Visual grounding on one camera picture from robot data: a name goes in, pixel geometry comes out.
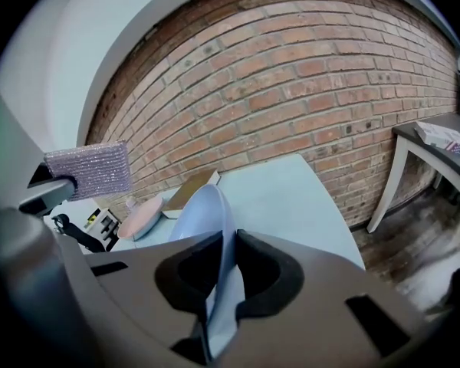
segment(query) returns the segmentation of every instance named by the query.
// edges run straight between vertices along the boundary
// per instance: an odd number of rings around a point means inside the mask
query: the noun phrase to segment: pink plate
[[[137,240],[145,235],[159,220],[163,199],[161,196],[151,198],[135,209],[121,224],[117,237]]]

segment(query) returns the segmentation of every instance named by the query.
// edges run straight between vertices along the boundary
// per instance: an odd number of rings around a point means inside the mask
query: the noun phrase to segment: black slot
[[[345,303],[382,357],[389,356],[409,342],[409,336],[375,304],[370,296],[351,297]]]
[[[206,323],[206,299],[216,285],[222,256],[222,232],[164,259],[155,270],[160,293],[177,310]]]
[[[245,301],[235,313],[237,320],[278,314],[304,284],[304,271],[296,259],[242,229],[235,239],[235,260],[245,289]]]
[[[127,264],[122,261],[115,261],[113,263],[102,264],[100,266],[93,266],[90,269],[96,277],[100,277],[101,275],[114,273],[116,271],[123,270],[124,268],[128,268]]]

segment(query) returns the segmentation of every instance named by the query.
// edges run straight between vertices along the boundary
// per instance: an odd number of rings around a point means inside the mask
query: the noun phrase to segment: white side table
[[[460,132],[460,116],[454,114],[445,114],[423,121]],[[414,126],[415,122],[412,122],[393,128],[393,132],[397,134],[396,152],[382,198],[373,213],[370,223],[366,227],[369,233],[376,229],[390,206],[399,186],[409,151],[436,169],[440,175],[445,177],[460,192],[460,155],[439,149],[438,147],[426,145],[415,132]],[[439,184],[439,181],[440,178],[437,176],[435,186]]]

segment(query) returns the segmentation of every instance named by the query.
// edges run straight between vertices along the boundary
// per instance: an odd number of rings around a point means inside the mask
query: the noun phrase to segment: wooden floor
[[[448,184],[429,189],[373,234],[353,233],[366,270],[423,311],[440,304],[460,268],[460,204],[448,201],[450,192]]]

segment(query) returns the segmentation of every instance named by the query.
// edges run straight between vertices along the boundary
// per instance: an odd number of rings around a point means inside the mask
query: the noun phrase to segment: table leg
[[[460,192],[460,175],[455,170],[413,142],[407,143],[407,150],[436,169],[436,172],[442,174]]]
[[[366,227],[366,230],[371,233],[373,232],[383,216],[386,210],[389,208],[393,196],[396,193],[397,187],[399,186],[400,177],[404,170],[404,166],[407,160],[407,140],[401,136],[397,137],[396,153],[393,157],[392,169],[390,170],[389,180],[386,182],[385,189],[383,190],[382,198],[376,207],[375,212],[371,218],[370,223]]]

